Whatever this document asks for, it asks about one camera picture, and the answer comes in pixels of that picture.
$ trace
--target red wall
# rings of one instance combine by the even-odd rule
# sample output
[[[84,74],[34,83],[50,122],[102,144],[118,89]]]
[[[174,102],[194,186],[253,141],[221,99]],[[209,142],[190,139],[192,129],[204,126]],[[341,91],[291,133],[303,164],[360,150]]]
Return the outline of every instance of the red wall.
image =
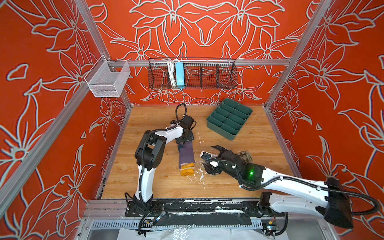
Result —
[[[336,177],[384,202],[384,3],[337,0],[272,106],[304,178]],[[354,211],[370,208],[352,198]],[[356,216],[342,239],[384,238],[384,211]]]
[[[87,0],[107,49],[115,60],[166,56],[289,58],[318,0],[117,1]],[[263,104],[283,66],[238,68],[231,90],[151,90],[148,71],[132,69],[126,91],[139,105],[215,104],[232,98]]]
[[[100,57],[72,0],[0,3],[0,186]],[[0,238],[72,239],[126,114],[90,92],[0,220]]]

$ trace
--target white cable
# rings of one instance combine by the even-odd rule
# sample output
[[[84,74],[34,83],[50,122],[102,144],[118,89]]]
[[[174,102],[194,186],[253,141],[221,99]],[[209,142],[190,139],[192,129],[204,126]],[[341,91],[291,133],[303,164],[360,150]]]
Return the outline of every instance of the white cable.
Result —
[[[167,60],[167,66],[168,66],[168,73],[169,73],[169,79],[172,86],[177,86],[176,80],[173,77],[174,69],[175,69],[175,62],[180,62],[178,59],[174,60]]]

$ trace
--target green storage box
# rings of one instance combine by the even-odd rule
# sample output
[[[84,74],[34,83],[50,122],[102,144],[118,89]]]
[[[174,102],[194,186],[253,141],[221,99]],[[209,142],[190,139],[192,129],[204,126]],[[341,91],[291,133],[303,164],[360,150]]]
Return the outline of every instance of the green storage box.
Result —
[[[223,137],[234,140],[251,113],[252,109],[249,107],[225,98],[207,117],[207,126]]]

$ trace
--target white mesh basket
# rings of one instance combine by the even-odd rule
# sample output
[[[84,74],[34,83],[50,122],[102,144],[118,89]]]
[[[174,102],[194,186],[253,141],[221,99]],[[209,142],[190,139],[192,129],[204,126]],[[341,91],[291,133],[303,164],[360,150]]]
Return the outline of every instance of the white mesh basket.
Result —
[[[102,56],[89,71],[85,81],[95,97],[118,98],[124,89],[131,69],[126,61],[120,72],[114,72],[111,71],[113,68],[108,66],[108,62]]]

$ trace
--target wooden surface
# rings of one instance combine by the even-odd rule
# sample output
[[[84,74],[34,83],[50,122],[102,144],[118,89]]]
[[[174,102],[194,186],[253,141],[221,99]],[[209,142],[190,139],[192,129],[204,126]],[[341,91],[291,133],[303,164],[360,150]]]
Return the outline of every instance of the wooden surface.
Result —
[[[188,106],[187,114],[197,121],[193,129],[195,175],[180,175],[177,144],[175,141],[168,143],[162,162],[155,172],[154,198],[259,197],[261,191],[250,192],[239,188],[237,181],[226,173],[210,175],[205,172],[199,156],[201,151],[218,153],[210,145],[220,145],[235,153],[247,150],[253,157],[253,163],[292,175],[262,106],[250,107],[253,113],[236,138],[230,141],[207,127],[207,116],[216,106]],[[182,109],[179,109],[180,115],[184,112]],[[134,153],[143,133],[146,130],[165,128],[174,119],[175,106],[133,107],[104,188],[103,199],[122,199],[124,192],[134,195],[138,178]]]

